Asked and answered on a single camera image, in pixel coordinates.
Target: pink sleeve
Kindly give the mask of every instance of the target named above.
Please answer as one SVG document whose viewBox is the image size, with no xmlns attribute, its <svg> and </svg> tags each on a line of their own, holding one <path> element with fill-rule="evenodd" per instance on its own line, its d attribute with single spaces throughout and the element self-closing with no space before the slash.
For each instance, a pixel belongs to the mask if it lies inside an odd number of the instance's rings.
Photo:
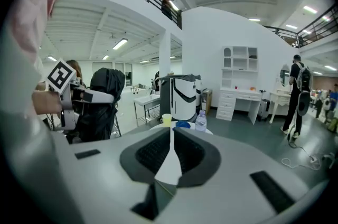
<svg viewBox="0 0 338 224">
<path fill-rule="evenodd" d="M 47 24 L 48 8 L 51 8 L 48 1 L 15 0 L 8 13 L 13 37 L 32 63 L 36 61 Z"/>
</svg>

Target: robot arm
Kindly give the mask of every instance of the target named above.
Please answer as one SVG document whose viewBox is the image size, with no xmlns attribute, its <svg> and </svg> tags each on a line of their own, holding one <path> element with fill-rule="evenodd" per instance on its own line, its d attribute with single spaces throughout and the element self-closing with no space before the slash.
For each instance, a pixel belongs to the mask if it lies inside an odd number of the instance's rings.
<svg viewBox="0 0 338 224">
<path fill-rule="evenodd" d="M 93 91 L 83 87 L 76 78 L 75 69 L 60 59 L 47 77 L 52 90 L 60 96 L 62 111 L 60 113 L 61 126 L 55 130 L 73 130 L 79 119 L 79 114 L 73 110 L 72 101 L 88 104 L 112 103 L 114 97 L 100 91 Z"/>
</svg>

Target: water bottle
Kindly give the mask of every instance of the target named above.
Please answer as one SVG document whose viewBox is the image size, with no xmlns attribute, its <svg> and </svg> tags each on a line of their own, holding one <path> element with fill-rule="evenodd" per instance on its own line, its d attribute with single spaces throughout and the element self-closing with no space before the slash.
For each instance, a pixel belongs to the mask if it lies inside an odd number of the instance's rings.
<svg viewBox="0 0 338 224">
<path fill-rule="evenodd" d="M 205 132 L 206 130 L 206 116 L 205 110 L 200 110 L 200 114 L 197 116 L 195 129 L 198 131 Z"/>
</svg>

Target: fluorescent light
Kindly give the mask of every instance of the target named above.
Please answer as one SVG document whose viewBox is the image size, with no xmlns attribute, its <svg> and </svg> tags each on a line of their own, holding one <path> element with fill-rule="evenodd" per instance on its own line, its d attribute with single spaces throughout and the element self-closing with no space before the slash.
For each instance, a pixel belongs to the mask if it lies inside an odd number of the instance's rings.
<svg viewBox="0 0 338 224">
<path fill-rule="evenodd" d="M 312 9 L 311 7 L 308 7 L 308 6 L 304 6 L 304 9 L 306 9 L 306 10 L 308 10 L 309 12 L 314 13 L 314 14 L 317 13 L 316 10 L 314 10 L 314 9 Z"/>
<path fill-rule="evenodd" d="M 117 50 L 119 49 L 122 45 L 128 42 L 128 39 L 122 38 L 121 41 L 117 43 L 116 46 L 114 46 L 112 49 Z"/>
<path fill-rule="evenodd" d="M 337 69 L 331 67 L 331 66 L 325 66 L 326 68 L 329 68 L 330 70 L 337 71 Z"/>
<path fill-rule="evenodd" d="M 52 56 L 48 56 L 48 59 L 50 59 L 52 61 L 57 61 L 57 59 L 54 59 Z"/>
<path fill-rule="evenodd" d="M 287 27 L 291 27 L 292 29 L 297 29 L 297 27 L 292 26 L 292 25 L 286 25 Z"/>
<path fill-rule="evenodd" d="M 170 4 L 175 9 L 175 11 L 180 10 L 172 1 L 170 1 Z"/>
<path fill-rule="evenodd" d="M 326 16 L 323 16 L 322 19 L 325 20 L 325 21 L 330 21 L 330 19 Z"/>
</svg>

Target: white pillar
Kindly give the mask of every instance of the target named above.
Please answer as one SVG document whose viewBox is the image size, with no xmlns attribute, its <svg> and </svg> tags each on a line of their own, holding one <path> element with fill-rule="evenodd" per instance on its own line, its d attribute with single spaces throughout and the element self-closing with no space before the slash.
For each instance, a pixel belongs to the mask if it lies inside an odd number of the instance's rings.
<svg viewBox="0 0 338 224">
<path fill-rule="evenodd" d="M 159 41 L 159 77 L 165 77 L 170 72 L 171 34 L 165 31 Z"/>
</svg>

